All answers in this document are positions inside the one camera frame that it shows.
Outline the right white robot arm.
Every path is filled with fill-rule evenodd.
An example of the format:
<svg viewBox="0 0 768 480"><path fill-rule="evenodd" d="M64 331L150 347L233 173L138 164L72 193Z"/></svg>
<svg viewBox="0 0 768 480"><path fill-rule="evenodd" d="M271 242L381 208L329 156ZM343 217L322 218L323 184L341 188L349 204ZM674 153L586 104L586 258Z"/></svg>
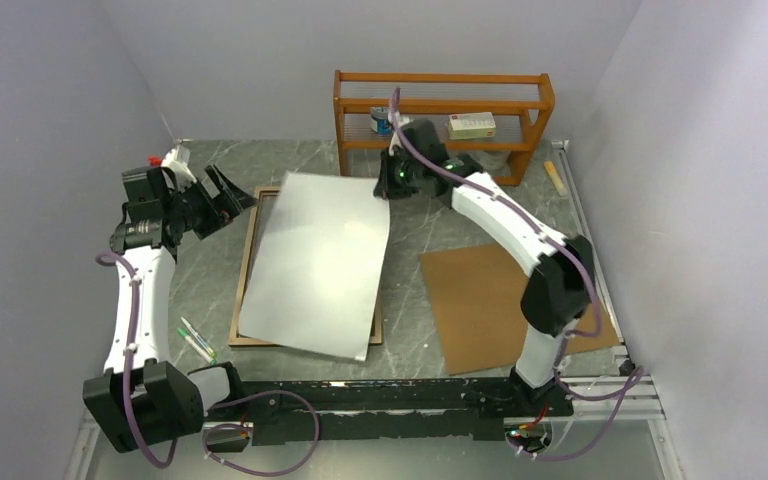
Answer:
<svg viewBox="0 0 768 480"><path fill-rule="evenodd" d="M470 155L451 155L429 120L395 114L391 127L374 196L440 201L487 233L526 275L520 310L527 330L509 397L519 413L537 413L548 389L559 383L561 360L580 318L597 299L592 244L539 221Z"/></svg>

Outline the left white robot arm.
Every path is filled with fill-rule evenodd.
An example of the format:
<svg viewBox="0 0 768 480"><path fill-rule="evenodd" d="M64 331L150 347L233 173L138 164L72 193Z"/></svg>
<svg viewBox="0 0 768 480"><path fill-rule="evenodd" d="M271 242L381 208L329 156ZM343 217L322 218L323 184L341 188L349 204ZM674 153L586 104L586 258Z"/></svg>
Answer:
<svg viewBox="0 0 768 480"><path fill-rule="evenodd" d="M192 232L205 239L257 203L217 167L205 172L216 194L186 166L124 172L122 217L108 250L95 258L115 268L118 300L110 351L101 375L84 381L83 403L116 451L139 450L159 468L169 462L151 446L200 432L210 411L232 420L246 406L231 363L211 360L184 373L169 355L171 281L182 238Z"/></svg>

